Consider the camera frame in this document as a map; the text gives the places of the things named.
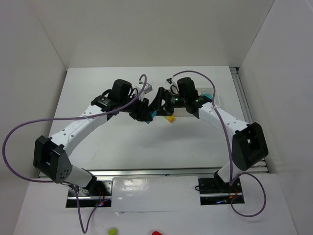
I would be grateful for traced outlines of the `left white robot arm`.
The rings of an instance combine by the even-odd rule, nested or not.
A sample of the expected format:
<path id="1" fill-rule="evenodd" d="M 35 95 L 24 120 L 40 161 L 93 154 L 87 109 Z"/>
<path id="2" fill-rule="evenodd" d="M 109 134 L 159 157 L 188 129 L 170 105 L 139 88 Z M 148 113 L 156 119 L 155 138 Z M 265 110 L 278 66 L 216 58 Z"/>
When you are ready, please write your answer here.
<path id="1" fill-rule="evenodd" d="M 138 121 L 151 121 L 149 101 L 145 98 L 151 91 L 152 86 L 147 82 L 140 81 L 132 87 L 128 81 L 115 80 L 113 87 L 97 96 L 78 120 L 48 138 L 36 139 L 34 167 L 53 182 L 75 185 L 89 195 L 104 191 L 104 184 L 96 176 L 72 165 L 69 157 L 80 142 L 119 112 L 128 113 Z"/>

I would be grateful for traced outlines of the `teal rounded lego piece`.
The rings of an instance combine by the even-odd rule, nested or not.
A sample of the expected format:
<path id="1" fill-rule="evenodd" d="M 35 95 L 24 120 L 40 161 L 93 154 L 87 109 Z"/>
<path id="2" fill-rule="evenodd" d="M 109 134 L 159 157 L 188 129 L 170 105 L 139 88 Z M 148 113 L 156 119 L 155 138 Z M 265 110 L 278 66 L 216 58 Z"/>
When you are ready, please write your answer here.
<path id="1" fill-rule="evenodd" d="M 202 95 L 209 98 L 209 99 L 212 99 L 212 96 L 210 94 L 202 94 Z"/>

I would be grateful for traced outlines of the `teal rectangular lego brick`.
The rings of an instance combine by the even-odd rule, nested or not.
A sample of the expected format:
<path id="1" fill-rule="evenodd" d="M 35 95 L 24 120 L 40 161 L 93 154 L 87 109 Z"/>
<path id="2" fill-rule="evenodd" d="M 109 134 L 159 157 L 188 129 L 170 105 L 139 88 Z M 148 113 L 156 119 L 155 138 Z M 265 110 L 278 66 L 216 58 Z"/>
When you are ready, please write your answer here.
<path id="1" fill-rule="evenodd" d="M 147 120 L 147 121 L 145 121 L 147 124 L 150 124 L 152 121 L 153 121 L 153 119 L 154 119 L 154 117 L 157 115 L 157 112 L 156 111 L 150 111 L 150 117 L 149 117 L 149 119 Z"/>

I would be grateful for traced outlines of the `yellow green lego stack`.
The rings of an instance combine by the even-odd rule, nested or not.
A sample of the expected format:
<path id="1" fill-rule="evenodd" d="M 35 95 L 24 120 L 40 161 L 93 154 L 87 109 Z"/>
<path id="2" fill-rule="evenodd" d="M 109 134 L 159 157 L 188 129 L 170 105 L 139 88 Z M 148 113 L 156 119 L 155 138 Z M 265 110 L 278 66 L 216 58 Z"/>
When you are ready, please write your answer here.
<path id="1" fill-rule="evenodd" d="M 170 123 L 173 123 L 175 121 L 175 117 L 172 115 L 172 116 L 166 116 L 165 117 L 167 121 L 169 121 Z"/>

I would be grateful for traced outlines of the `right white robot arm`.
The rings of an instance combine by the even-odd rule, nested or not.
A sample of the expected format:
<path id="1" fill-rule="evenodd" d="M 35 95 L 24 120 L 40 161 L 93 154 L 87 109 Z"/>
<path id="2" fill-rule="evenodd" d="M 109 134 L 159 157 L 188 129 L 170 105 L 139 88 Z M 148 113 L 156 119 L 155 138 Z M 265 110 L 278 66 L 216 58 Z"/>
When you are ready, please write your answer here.
<path id="1" fill-rule="evenodd" d="M 178 93 L 160 87 L 149 110 L 156 116 L 170 116 L 176 108 L 184 108 L 196 118 L 206 121 L 227 134 L 230 160 L 214 178 L 218 186 L 231 183 L 268 155 L 264 132 L 258 123 L 249 124 L 213 105 L 213 99 L 199 95 L 191 78 L 178 80 Z"/>

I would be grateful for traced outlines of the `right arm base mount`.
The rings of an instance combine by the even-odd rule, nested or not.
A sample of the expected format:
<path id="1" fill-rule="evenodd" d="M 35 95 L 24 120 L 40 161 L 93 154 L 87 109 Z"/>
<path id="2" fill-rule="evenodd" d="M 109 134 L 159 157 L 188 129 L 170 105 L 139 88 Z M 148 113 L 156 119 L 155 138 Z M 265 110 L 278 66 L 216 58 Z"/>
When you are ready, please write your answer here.
<path id="1" fill-rule="evenodd" d="M 243 190 L 239 179 L 232 186 L 219 188 L 213 178 L 199 178 L 195 190 L 200 193 L 200 203 L 205 205 L 244 204 Z"/>

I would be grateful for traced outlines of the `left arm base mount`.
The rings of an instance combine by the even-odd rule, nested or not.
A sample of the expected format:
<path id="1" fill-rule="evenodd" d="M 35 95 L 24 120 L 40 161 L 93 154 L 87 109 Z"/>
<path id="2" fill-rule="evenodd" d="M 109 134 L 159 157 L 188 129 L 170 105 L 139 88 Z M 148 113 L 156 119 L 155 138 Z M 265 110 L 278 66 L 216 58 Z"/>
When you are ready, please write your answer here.
<path id="1" fill-rule="evenodd" d="M 77 208 L 77 201 L 75 191 L 78 195 L 79 204 L 81 208 L 93 208 L 100 203 L 101 208 L 110 208 L 112 206 L 112 187 L 113 179 L 104 179 L 103 188 L 96 189 L 94 193 L 90 194 L 87 190 L 79 188 L 69 188 L 67 194 L 66 208 Z"/>

